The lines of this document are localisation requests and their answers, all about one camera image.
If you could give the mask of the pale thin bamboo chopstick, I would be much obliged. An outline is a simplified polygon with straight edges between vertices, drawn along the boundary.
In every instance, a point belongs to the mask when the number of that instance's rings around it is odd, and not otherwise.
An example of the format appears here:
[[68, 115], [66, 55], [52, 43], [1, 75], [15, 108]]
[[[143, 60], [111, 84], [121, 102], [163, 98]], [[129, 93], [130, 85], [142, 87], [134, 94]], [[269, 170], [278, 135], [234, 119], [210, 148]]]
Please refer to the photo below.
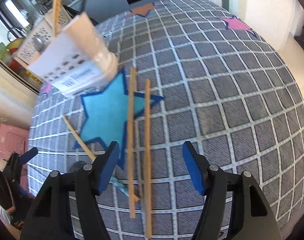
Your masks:
[[72, 127], [72, 125], [67, 120], [66, 116], [63, 115], [62, 118], [63, 118], [65, 124], [67, 125], [68, 129], [70, 130], [70, 132], [72, 133], [72, 135], [76, 139], [76, 141], [79, 143], [79, 145], [81, 146], [81, 148], [87, 154], [87, 156], [91, 159], [91, 161], [95, 161], [96, 156], [91, 152], [91, 150], [88, 148], [88, 146], [82, 141], [82, 139], [80, 138], [80, 136], [78, 135], [78, 133], [74, 130], [74, 128]]

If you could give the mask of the wooden chopstick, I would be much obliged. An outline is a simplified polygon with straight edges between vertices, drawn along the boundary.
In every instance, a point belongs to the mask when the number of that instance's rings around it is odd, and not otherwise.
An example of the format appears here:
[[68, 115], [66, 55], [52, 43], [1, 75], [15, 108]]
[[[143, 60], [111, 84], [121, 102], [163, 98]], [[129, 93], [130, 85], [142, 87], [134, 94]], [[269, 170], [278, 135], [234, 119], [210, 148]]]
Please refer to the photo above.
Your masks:
[[144, 198], [145, 198], [145, 237], [152, 237], [151, 221], [151, 156], [150, 156], [150, 85], [145, 81], [144, 105]]
[[134, 90], [135, 90], [135, 68], [130, 69], [130, 82], [128, 90], [128, 122], [127, 122], [127, 147], [128, 147], [128, 161], [127, 161], [127, 174], [128, 174], [128, 191], [129, 191], [129, 209], [130, 218], [136, 217], [135, 213], [135, 200], [136, 195], [134, 191], [134, 175], [133, 175], [133, 164], [134, 164]]

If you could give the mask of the ridged bamboo chopstick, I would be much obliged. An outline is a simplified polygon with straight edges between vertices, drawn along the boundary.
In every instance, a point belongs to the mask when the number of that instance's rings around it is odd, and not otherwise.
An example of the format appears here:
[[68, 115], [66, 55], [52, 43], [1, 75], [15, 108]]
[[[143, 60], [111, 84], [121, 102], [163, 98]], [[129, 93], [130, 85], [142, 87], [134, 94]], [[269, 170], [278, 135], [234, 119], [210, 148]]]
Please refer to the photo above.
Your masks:
[[52, 15], [53, 15], [52, 32], [54, 37], [56, 37], [57, 34], [59, 33], [59, 15], [61, 12], [61, 2], [62, 0], [53, 0], [52, 3]]

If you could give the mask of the blue patterned handle chopstick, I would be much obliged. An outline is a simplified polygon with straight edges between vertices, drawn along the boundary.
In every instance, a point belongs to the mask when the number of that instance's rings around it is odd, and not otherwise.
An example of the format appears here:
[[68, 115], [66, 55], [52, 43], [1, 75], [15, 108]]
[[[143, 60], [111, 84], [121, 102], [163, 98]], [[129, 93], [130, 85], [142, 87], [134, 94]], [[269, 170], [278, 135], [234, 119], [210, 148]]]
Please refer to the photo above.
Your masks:
[[122, 193], [124, 193], [129, 199], [132, 199], [135, 203], [140, 201], [140, 197], [138, 197], [134, 191], [130, 192], [129, 189], [116, 177], [112, 176], [110, 183], [115, 185], [115, 187], [117, 187]]

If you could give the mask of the black handled metal spoon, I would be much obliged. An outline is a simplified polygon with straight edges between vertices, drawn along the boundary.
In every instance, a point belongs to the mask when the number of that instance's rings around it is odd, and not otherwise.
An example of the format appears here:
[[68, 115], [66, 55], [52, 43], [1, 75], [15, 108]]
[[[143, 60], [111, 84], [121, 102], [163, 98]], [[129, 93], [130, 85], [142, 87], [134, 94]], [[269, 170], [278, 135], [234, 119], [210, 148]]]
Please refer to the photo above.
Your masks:
[[36, 51], [38, 51], [39, 53], [42, 53], [44, 51], [45, 43], [39, 35], [33, 37], [32, 42]]

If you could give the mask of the pink plastic stool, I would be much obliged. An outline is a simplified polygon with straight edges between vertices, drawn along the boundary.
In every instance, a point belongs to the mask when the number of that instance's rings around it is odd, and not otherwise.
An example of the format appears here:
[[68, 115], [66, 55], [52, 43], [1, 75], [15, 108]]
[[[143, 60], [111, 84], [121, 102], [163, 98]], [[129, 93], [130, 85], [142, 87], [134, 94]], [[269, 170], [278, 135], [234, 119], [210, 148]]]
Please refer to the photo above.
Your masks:
[[29, 130], [0, 125], [0, 160], [8, 160], [11, 154], [24, 154], [27, 151]]

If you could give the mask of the grey checkered tablecloth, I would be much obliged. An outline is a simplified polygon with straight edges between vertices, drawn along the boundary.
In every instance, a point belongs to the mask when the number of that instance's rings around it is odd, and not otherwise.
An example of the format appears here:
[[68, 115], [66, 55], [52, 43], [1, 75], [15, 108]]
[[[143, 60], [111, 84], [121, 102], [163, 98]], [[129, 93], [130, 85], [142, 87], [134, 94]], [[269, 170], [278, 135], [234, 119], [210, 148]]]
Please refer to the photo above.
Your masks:
[[279, 54], [251, 28], [207, 0], [166, 0], [146, 15], [97, 26], [136, 89], [163, 100], [151, 110], [152, 238], [190, 239], [204, 197], [182, 156], [189, 140], [227, 172], [248, 171], [280, 228], [304, 205], [304, 100]]

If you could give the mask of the white plastic utensil holder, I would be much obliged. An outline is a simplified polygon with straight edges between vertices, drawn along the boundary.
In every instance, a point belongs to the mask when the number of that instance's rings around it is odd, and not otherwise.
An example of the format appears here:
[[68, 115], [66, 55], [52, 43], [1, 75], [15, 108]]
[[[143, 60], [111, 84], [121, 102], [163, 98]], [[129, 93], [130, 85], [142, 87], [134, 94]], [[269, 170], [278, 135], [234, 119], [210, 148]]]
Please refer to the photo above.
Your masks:
[[69, 98], [90, 87], [105, 87], [118, 72], [118, 58], [83, 12], [52, 39], [28, 70]]

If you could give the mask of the white perforated storage cart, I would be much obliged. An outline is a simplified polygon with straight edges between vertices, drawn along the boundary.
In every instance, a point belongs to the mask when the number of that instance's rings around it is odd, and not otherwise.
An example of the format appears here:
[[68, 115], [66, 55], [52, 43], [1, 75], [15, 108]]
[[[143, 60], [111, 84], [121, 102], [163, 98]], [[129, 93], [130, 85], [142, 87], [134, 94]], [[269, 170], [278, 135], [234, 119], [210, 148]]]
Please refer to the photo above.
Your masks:
[[54, 37], [54, 30], [56, 30], [56, 34], [59, 34], [71, 20], [71, 16], [63, 6], [61, 6], [56, 16], [51, 9], [34, 23], [33, 28], [19, 46], [14, 59], [24, 68], [27, 68], [38, 54], [36, 38], [40, 38], [44, 46], [48, 45]]

